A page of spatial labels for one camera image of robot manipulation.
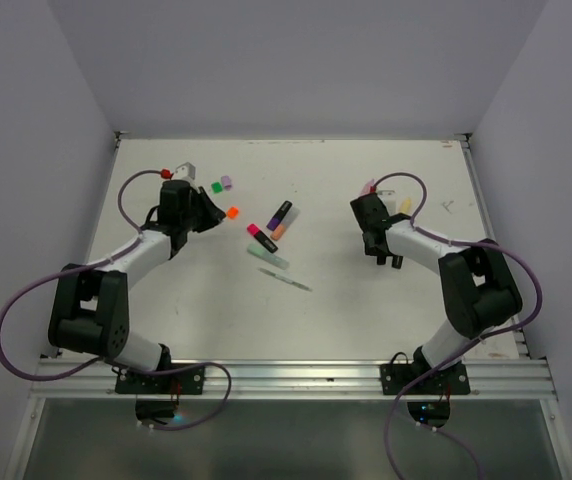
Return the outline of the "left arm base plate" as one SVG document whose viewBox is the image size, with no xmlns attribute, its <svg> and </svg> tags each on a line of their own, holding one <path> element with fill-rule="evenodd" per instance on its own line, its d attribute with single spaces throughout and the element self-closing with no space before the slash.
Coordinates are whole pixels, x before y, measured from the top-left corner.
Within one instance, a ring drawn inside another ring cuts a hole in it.
<svg viewBox="0 0 572 480">
<path fill-rule="evenodd" d="M 115 392 L 121 395 L 161 395 L 166 400 L 136 400 L 138 421 L 151 426 L 170 426 L 181 423 L 179 400 L 184 395 L 201 395 L 205 367 L 190 368 L 173 375 L 151 376 L 122 370 L 117 377 Z"/>
</svg>

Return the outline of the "pastel green highlighter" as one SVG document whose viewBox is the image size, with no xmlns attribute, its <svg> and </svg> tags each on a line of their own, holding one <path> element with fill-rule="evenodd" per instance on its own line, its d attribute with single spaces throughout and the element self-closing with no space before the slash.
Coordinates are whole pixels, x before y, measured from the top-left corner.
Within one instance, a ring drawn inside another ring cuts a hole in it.
<svg viewBox="0 0 572 480">
<path fill-rule="evenodd" d="M 290 266 L 290 263 L 287 260 L 269 252 L 259 244 L 249 244 L 246 251 L 255 258 L 258 258 L 278 269 L 287 270 Z"/>
</svg>

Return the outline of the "pink cap black highlighter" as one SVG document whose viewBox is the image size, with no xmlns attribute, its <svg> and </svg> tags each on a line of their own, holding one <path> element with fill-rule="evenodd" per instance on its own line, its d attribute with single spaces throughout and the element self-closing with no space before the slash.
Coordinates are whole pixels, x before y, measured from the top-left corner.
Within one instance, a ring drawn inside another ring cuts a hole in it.
<svg viewBox="0 0 572 480">
<path fill-rule="evenodd" d="M 274 254 L 278 251 L 276 244 L 257 225 L 251 223 L 246 230 L 268 252 Z"/>
</svg>

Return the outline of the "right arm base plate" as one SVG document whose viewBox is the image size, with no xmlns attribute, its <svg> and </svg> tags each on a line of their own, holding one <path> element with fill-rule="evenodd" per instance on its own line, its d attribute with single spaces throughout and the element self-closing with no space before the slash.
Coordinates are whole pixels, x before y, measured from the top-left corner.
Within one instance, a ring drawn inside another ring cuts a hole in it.
<svg viewBox="0 0 572 480">
<path fill-rule="evenodd" d="M 384 395 L 397 395 L 407 384 L 412 383 L 430 370 L 430 365 L 418 348 L 412 357 L 397 352 L 388 362 L 379 366 L 380 382 Z M 441 428 L 451 414 L 453 396 L 471 393 L 466 367 L 461 361 L 444 370 L 438 370 L 426 379 L 414 384 L 407 392 L 411 396 L 436 396 L 436 400 L 409 401 L 407 410 L 411 417 L 422 425 Z"/>
</svg>

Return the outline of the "pastel orange highlighter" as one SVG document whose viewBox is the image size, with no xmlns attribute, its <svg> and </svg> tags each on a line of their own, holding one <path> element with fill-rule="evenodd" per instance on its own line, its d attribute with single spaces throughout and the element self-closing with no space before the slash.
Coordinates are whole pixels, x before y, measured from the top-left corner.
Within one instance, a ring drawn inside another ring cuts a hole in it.
<svg viewBox="0 0 572 480">
<path fill-rule="evenodd" d="M 300 210 L 296 207 L 292 207 L 289 212 L 284 216 L 280 224 L 275 228 L 275 230 L 270 235 L 273 241 L 278 241 L 285 232 L 290 228 L 293 222 L 297 219 Z"/>
</svg>

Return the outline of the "orange cap black highlighter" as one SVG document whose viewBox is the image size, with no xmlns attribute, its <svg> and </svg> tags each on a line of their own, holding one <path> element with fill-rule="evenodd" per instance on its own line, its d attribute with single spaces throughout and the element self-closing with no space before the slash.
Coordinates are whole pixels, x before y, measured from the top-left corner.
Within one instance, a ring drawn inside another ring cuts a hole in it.
<svg viewBox="0 0 572 480">
<path fill-rule="evenodd" d="M 404 258 L 402 256 L 393 255 L 391 260 L 391 267 L 400 270 L 403 265 Z"/>
</svg>

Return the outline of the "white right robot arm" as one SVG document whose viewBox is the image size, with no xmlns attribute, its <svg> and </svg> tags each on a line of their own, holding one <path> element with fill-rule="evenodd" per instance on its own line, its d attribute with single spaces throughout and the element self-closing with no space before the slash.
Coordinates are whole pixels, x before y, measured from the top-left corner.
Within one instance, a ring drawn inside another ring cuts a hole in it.
<svg viewBox="0 0 572 480">
<path fill-rule="evenodd" d="M 408 258 L 440 280 L 446 320 L 413 354 L 408 377 L 417 389 L 434 392 L 447 380 L 452 355 L 468 341 L 504 324 L 523 301 L 502 253 L 489 241 L 454 246 L 424 235 L 404 213 L 392 215 L 374 193 L 350 202 L 362 232 L 364 252 L 379 265 L 400 269 Z"/>
</svg>

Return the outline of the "purple cap black highlighter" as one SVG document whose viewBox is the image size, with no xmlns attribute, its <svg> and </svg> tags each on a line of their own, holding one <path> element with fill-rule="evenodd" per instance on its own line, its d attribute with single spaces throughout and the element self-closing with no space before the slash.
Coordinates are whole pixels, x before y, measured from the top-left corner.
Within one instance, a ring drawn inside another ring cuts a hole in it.
<svg viewBox="0 0 572 480">
<path fill-rule="evenodd" d="M 289 213 L 292 206 L 293 204 L 291 201 L 288 200 L 284 201 L 277 209 L 277 211 L 273 214 L 273 216 L 267 223 L 266 228 L 271 232 L 275 231 L 276 228 L 282 223 L 285 216 Z"/>
</svg>

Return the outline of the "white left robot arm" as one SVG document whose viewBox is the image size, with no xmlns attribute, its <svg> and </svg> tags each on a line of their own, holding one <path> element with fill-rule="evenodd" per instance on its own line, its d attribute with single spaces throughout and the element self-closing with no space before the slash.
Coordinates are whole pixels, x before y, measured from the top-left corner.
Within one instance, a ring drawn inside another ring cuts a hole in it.
<svg viewBox="0 0 572 480">
<path fill-rule="evenodd" d="M 169 348 L 130 329 L 129 291 L 152 270 L 172 260 L 188 235 L 208 231 L 225 218 L 204 188 L 186 180 L 167 180 L 160 190 L 157 218 L 147 221 L 139 243 L 108 264 L 75 273 L 66 267 L 57 282 L 48 328 L 49 343 L 98 356 L 138 371 L 151 392 L 167 390 L 174 379 Z"/>
</svg>

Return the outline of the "pastel purple cap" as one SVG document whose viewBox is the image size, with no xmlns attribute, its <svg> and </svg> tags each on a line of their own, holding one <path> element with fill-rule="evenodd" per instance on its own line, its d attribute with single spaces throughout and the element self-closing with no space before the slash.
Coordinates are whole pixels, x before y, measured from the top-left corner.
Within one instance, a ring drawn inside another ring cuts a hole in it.
<svg viewBox="0 0 572 480">
<path fill-rule="evenodd" d="M 221 177 L 221 184 L 224 190 L 229 191 L 232 189 L 232 180 L 229 176 Z"/>
</svg>

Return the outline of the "pastel yellow highlighter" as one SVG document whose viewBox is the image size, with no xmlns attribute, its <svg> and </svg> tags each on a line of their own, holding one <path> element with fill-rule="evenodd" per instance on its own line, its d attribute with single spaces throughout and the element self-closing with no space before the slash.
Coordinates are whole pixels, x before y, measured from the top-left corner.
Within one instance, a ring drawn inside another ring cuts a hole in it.
<svg viewBox="0 0 572 480">
<path fill-rule="evenodd" d="M 412 199 L 410 197 L 407 197 L 401 202 L 398 208 L 398 212 L 405 215 L 410 215 L 411 210 L 412 210 Z"/>
</svg>

